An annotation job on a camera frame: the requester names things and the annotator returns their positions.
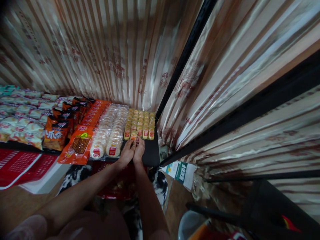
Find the black metal frame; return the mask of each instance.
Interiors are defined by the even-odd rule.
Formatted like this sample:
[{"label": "black metal frame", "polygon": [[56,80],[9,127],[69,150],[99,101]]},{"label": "black metal frame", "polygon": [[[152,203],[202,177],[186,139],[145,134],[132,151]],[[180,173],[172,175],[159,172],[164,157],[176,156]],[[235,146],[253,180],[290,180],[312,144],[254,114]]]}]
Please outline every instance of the black metal frame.
[{"label": "black metal frame", "polygon": [[197,19],[193,25],[193,28],[191,30],[191,33],[188,37],[188,40],[186,42],[186,45],[183,48],[182,54],[179,58],[179,61],[177,63],[177,66],[172,74],[172,77],[170,79],[170,82],[168,84],[168,87],[166,89],[166,92],[164,93],[164,96],[162,98],[162,101],[159,105],[158,111],[156,113],[156,123],[158,122],[168,100],[169,97],[171,96],[173,89],[175,87],[175,85],[177,84],[179,77],[185,67],[185,65],[187,64],[187,61],[193,51],[194,46],[196,45],[202,30],[204,28],[204,26],[207,23],[207,20],[210,16],[210,14],[212,13],[212,10],[214,8],[214,6],[216,5],[217,0],[204,0],[201,9],[199,11],[199,14],[197,16]]},{"label": "black metal frame", "polygon": [[243,103],[180,150],[164,159],[157,169],[179,160],[236,130],[270,110],[320,84],[320,50]]},{"label": "black metal frame", "polygon": [[[254,181],[240,215],[187,203],[189,210],[245,229],[253,239],[317,239],[319,224],[266,180]],[[284,215],[302,232],[284,227]]]},{"label": "black metal frame", "polygon": [[320,170],[261,174],[261,175],[240,176],[240,177],[211,178],[211,179],[206,179],[205,181],[209,183],[217,183],[217,182],[255,181],[255,180],[261,180],[261,179],[274,180],[274,179],[313,178],[313,177],[320,177]]}]

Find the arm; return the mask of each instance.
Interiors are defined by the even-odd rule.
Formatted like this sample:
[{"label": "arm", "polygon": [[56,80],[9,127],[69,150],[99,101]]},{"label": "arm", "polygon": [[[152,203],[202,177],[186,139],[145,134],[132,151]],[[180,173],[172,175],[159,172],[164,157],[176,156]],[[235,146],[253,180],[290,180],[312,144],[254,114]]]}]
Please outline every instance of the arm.
[{"label": "arm", "polygon": [[168,234],[168,226],[161,205],[154,192],[153,186],[147,176],[142,164],[144,153],[144,140],[137,139],[137,147],[133,156],[136,171],[136,185],[138,189],[139,206],[143,227],[143,239],[149,237],[157,230],[164,230]]},{"label": "arm", "polygon": [[131,147],[132,142],[131,140],[127,141],[118,161],[63,191],[35,212],[35,214],[40,214],[47,220],[47,236],[57,234],[129,163],[136,148],[135,142]]}]

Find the curtain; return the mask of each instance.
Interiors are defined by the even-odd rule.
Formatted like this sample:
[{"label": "curtain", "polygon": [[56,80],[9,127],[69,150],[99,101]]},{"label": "curtain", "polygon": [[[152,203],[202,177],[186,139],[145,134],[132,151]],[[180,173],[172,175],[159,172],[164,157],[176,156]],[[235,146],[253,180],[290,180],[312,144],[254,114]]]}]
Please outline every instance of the curtain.
[{"label": "curtain", "polygon": [[[319,18],[318,1],[218,1],[161,116],[161,143],[181,149],[320,49]],[[210,184],[204,178],[320,169],[319,91],[180,159],[198,166],[195,199],[239,213],[251,182]],[[270,182],[320,222],[319,181]]]},{"label": "curtain", "polygon": [[0,84],[155,111],[202,0],[10,1]]}]

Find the black table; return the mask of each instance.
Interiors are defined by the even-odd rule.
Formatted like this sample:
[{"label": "black table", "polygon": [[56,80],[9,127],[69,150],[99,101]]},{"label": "black table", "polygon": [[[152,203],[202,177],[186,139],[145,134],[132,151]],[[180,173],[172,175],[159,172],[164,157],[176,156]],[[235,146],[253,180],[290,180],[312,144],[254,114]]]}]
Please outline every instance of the black table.
[{"label": "black table", "polygon": [[[127,141],[123,141],[121,146],[121,151],[124,145],[126,144],[126,142]],[[31,145],[14,142],[14,141],[9,141],[7,143],[0,142],[0,148],[25,151],[25,152],[44,153],[44,154],[51,154],[51,155],[57,155],[57,156],[61,154],[61,151],[56,151],[56,150],[46,149],[46,148],[44,148],[43,151],[41,151],[40,149],[35,148]],[[119,158],[112,158],[112,157],[109,157],[108,155],[105,155],[101,159],[93,159],[89,157],[88,161],[115,162],[118,159]],[[160,163],[157,127],[155,127],[154,129],[154,140],[145,140],[145,152],[142,157],[142,162],[143,162],[143,165],[146,167],[157,167]]]},{"label": "black table", "polygon": [[[126,144],[127,141],[123,141],[121,146],[121,151]],[[143,165],[146,167],[157,167],[160,163],[160,155],[159,155],[159,143],[158,143],[158,131],[157,127],[154,128],[154,140],[145,140],[145,151],[142,157]],[[119,159],[109,157],[108,155],[104,155],[100,159],[94,159],[89,157],[88,161],[104,161],[104,162],[115,162]]]}]

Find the red basket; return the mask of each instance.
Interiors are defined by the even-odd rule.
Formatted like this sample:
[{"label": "red basket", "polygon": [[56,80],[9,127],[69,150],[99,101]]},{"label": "red basket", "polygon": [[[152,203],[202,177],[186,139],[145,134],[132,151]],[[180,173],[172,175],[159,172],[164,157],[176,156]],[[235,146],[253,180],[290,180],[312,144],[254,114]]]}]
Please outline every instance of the red basket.
[{"label": "red basket", "polygon": [[56,159],[47,154],[0,149],[0,190],[41,179]]}]

